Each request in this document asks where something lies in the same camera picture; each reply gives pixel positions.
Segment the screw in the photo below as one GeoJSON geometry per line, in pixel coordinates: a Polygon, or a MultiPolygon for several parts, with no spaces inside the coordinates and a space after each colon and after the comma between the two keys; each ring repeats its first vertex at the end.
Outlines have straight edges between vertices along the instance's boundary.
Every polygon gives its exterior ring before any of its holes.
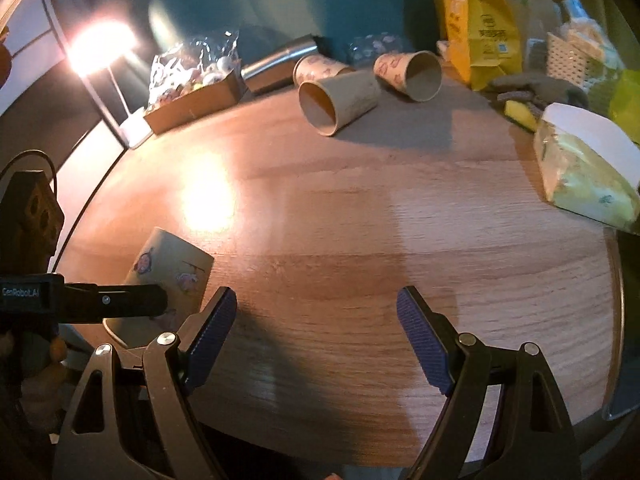
{"type": "Polygon", "coordinates": [[[98,348],[95,349],[95,354],[96,355],[103,355],[103,354],[108,354],[109,352],[111,352],[111,345],[100,345],[98,346],[98,348]]]}
{"type": "Polygon", "coordinates": [[[524,351],[529,355],[538,355],[540,353],[540,347],[535,343],[525,343],[524,351]]]}
{"type": "Polygon", "coordinates": [[[163,334],[160,334],[156,341],[158,341],[158,344],[164,346],[170,345],[175,341],[175,334],[173,332],[165,332],[163,334]]]}
{"type": "Polygon", "coordinates": [[[460,341],[464,346],[473,346],[476,344],[476,342],[478,342],[478,339],[476,339],[476,336],[474,336],[473,334],[465,332],[463,334],[460,334],[460,336],[458,337],[458,341],[460,341]]]}

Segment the glowing lamp head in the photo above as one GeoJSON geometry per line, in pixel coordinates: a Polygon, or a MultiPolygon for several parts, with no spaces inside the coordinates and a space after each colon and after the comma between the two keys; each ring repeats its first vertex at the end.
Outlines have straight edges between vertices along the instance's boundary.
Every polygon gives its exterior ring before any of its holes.
{"type": "Polygon", "coordinates": [[[107,68],[136,46],[136,37],[127,25],[102,20],[89,25],[74,39],[69,51],[71,66],[81,76],[107,68]]]}

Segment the blue gripper pad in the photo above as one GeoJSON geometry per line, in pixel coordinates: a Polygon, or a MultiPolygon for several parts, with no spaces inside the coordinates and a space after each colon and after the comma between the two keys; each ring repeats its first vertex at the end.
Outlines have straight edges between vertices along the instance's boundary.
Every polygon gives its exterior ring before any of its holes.
{"type": "Polygon", "coordinates": [[[216,306],[212,313],[207,312],[209,310],[209,305],[207,305],[202,313],[196,314],[196,316],[206,314],[210,314],[210,316],[194,338],[188,352],[188,373],[184,380],[184,387],[189,394],[197,387],[202,386],[209,377],[226,336],[236,320],[238,302],[233,290],[226,289],[220,297],[218,294],[214,295],[210,303],[214,301],[216,301],[216,306]]]}
{"type": "Polygon", "coordinates": [[[422,300],[424,305],[421,308],[416,296],[420,300],[422,299],[415,287],[412,286],[405,287],[398,292],[396,302],[398,320],[414,349],[415,356],[418,358],[428,383],[438,388],[443,395],[448,396],[454,386],[449,368],[449,353],[427,320],[423,309],[432,316],[440,315],[434,314],[424,300],[422,300]]]}

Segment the paper cup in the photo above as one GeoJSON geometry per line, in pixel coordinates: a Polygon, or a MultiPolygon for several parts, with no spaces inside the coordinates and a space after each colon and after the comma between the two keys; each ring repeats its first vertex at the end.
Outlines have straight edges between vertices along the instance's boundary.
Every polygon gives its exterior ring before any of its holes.
{"type": "Polygon", "coordinates": [[[305,81],[318,81],[349,72],[355,72],[355,70],[335,59],[313,54],[303,57],[296,63],[293,69],[293,81],[296,86],[300,86],[305,81]]]}
{"type": "Polygon", "coordinates": [[[107,332],[124,348],[148,345],[162,332],[176,332],[200,311],[213,256],[159,227],[155,227],[136,257],[125,285],[155,283],[166,291],[162,316],[117,317],[103,320],[107,332]]]}
{"type": "Polygon", "coordinates": [[[442,85],[440,61],[427,50],[414,54],[383,54],[376,60],[373,72],[418,102],[433,99],[442,85]]]}
{"type": "Polygon", "coordinates": [[[329,137],[375,108],[380,100],[380,86],[373,73],[359,70],[320,81],[305,81],[298,89],[298,99],[306,120],[329,137]]]}

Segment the wooden table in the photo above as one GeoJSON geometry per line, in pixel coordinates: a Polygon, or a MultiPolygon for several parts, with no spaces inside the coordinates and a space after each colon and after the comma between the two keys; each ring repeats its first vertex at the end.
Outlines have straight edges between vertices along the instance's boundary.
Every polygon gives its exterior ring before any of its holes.
{"type": "MultiPolygon", "coordinates": [[[[411,464],[444,398],[396,319],[407,284],[459,332],[539,343],[572,421],[602,405],[615,336],[603,227],[545,203],[532,136],[450,78],[425,104],[383,94],[334,138],[291,90],[150,139],[114,168],[58,271],[119,283],[154,226],[215,256],[206,300],[238,294],[191,400],[225,433],[321,462],[411,464]]],[[[496,400],[492,388],[470,459],[496,400]]]]}

